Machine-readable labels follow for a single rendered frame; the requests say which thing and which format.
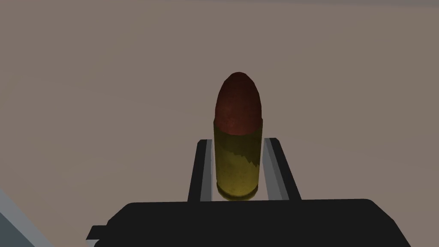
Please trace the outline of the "red and yellow bullet-shaped handle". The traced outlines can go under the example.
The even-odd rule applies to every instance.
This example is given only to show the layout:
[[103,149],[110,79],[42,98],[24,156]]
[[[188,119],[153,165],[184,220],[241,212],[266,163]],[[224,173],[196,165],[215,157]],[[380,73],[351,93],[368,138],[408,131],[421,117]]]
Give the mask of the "red and yellow bullet-shaped handle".
[[223,82],[213,120],[216,186],[231,201],[252,198],[259,187],[262,104],[253,80],[243,72]]

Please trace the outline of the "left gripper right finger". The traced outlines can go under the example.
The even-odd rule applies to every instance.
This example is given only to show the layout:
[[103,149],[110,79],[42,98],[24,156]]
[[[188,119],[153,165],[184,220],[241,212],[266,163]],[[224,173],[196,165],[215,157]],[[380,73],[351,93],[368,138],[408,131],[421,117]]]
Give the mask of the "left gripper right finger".
[[269,200],[301,200],[283,148],[277,138],[264,139],[262,164]]

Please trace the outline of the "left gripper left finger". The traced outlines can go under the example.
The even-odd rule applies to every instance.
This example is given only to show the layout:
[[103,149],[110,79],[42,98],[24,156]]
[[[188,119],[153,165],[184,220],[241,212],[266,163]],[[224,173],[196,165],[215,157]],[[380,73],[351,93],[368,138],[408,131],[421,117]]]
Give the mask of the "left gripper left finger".
[[188,202],[212,201],[212,140],[201,139],[197,143],[190,180]]

